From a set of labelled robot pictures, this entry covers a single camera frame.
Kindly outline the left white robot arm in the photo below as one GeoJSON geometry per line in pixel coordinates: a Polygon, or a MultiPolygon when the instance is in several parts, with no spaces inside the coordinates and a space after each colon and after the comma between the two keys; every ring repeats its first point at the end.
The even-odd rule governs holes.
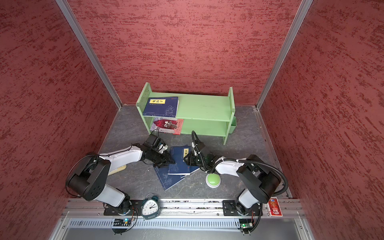
{"type": "Polygon", "coordinates": [[[159,168],[175,163],[166,144],[158,147],[133,144],[123,150],[83,157],[70,170],[66,188],[87,201],[97,200],[104,203],[118,215],[127,215],[133,209],[129,195],[109,186],[107,178],[110,172],[124,165],[144,160],[151,161],[154,167],[159,168]]]}

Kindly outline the pink illustrated book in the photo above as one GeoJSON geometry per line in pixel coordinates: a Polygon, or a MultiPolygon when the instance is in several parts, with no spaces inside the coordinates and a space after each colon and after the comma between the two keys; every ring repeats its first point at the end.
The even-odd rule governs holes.
{"type": "Polygon", "coordinates": [[[150,131],[158,131],[159,133],[180,135],[182,132],[184,120],[182,119],[168,119],[168,118],[154,118],[151,124],[150,131]]]}

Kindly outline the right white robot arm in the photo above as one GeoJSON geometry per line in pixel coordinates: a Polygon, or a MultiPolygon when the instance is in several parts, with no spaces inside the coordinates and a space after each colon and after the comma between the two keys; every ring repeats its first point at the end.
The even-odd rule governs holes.
{"type": "Polygon", "coordinates": [[[267,204],[271,197],[288,189],[286,176],[276,167],[263,162],[258,156],[231,159],[201,153],[189,153],[184,157],[188,166],[202,167],[208,174],[239,177],[246,189],[235,200],[237,212],[246,216],[255,204],[267,204]]]}

